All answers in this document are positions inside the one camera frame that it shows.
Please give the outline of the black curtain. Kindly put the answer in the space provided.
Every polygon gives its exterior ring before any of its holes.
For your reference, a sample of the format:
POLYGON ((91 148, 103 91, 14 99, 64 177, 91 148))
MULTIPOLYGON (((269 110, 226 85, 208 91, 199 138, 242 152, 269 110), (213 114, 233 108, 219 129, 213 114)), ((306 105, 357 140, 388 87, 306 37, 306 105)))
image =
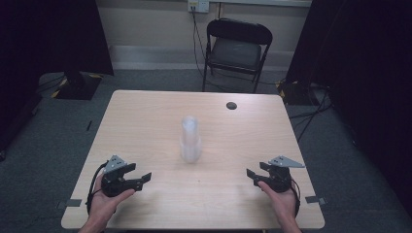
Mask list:
POLYGON ((286 80, 328 87, 412 216, 412 0, 312 0, 286 80))
POLYGON ((114 73, 96 0, 0 0, 0 151, 48 73, 114 73))

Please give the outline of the person's left hand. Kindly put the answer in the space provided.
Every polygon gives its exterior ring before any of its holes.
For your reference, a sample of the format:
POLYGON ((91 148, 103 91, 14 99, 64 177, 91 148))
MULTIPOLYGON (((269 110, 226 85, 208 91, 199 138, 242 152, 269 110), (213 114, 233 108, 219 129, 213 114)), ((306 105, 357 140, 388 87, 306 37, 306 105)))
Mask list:
POLYGON ((134 189, 128 189, 115 197, 106 196, 101 190, 102 175, 95 182, 93 198, 89 212, 88 221, 105 226, 115 213, 117 206, 135 193, 134 189))

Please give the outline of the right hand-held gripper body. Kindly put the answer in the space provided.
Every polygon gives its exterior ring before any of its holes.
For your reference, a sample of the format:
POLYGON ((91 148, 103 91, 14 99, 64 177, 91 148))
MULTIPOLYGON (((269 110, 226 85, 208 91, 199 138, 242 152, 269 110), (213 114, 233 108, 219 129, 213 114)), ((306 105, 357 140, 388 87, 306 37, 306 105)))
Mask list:
POLYGON ((290 168, 304 168, 303 164, 283 155, 272 158, 265 163, 272 166, 272 169, 267 172, 270 179, 269 187, 277 193, 286 192, 292 187, 290 168))

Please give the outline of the stack of clear plastic cups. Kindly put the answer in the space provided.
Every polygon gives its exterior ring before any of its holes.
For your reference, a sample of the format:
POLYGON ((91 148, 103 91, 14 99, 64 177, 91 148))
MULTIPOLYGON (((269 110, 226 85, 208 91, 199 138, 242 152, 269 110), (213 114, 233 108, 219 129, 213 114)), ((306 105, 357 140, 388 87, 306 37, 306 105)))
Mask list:
POLYGON ((187 163, 195 163, 199 159, 202 149, 198 120, 194 116, 186 116, 182 119, 181 126, 181 157, 187 163))

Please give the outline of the black stand base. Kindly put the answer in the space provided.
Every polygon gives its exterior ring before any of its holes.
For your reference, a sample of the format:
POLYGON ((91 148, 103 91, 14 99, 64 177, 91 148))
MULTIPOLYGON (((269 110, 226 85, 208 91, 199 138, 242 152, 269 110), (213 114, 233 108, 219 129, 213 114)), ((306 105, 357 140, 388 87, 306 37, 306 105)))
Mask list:
POLYGON ((79 71, 65 72, 56 91, 51 95, 56 99, 91 100, 102 77, 97 74, 83 74, 79 71))
POLYGON ((311 104, 309 88, 301 83, 281 82, 277 85, 277 90, 286 105, 308 106, 311 104))

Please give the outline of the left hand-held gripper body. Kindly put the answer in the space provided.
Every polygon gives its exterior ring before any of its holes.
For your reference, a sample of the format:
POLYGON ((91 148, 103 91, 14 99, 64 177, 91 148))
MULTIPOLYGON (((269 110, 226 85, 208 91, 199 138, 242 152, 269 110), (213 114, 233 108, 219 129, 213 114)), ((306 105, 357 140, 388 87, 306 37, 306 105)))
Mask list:
POLYGON ((108 197, 115 197, 128 190, 127 182, 124 176, 120 175, 120 168, 131 163, 125 162, 117 155, 113 155, 104 168, 101 188, 103 193, 108 197))

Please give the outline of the grey tape strip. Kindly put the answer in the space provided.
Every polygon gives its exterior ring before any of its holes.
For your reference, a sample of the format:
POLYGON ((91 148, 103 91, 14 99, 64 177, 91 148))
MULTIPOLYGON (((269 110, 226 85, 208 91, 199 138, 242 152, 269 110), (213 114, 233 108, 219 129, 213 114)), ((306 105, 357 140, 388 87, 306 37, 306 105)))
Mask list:
POLYGON ((318 203, 320 206, 325 205, 327 203, 327 200, 324 197, 318 197, 316 195, 314 196, 306 196, 305 197, 306 203, 318 203))
POLYGON ((66 209, 67 207, 80 207, 81 204, 82 204, 82 200, 81 200, 81 199, 69 199, 69 200, 66 200, 66 201, 60 201, 60 202, 56 205, 56 207, 57 207, 59 210, 64 210, 64 209, 66 209))

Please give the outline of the black folding chair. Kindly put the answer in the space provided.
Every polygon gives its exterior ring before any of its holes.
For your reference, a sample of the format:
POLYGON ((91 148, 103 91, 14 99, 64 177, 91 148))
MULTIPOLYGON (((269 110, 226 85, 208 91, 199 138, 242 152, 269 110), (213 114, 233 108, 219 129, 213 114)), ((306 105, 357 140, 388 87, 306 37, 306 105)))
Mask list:
POLYGON ((273 42, 271 31, 262 24, 230 18, 208 23, 202 90, 206 88, 207 70, 214 68, 252 75, 257 91, 268 50, 273 42))

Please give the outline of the white wall outlet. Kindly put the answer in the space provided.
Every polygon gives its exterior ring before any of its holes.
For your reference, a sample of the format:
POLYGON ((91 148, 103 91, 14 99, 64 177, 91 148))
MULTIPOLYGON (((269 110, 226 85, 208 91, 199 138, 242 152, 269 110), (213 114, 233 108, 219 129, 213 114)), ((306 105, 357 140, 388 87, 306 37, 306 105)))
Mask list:
POLYGON ((208 0, 188 0, 188 11, 190 13, 207 14, 210 3, 208 0))

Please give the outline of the person's right hand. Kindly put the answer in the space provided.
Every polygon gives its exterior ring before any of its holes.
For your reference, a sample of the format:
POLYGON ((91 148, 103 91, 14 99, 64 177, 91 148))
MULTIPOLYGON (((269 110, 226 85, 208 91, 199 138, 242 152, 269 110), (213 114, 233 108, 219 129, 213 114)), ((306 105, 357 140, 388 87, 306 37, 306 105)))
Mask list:
POLYGON ((295 198, 293 192, 288 190, 283 193, 277 193, 264 182, 258 182, 258 186, 269 197, 272 210, 278 220, 278 223, 282 227, 296 224, 295 198))

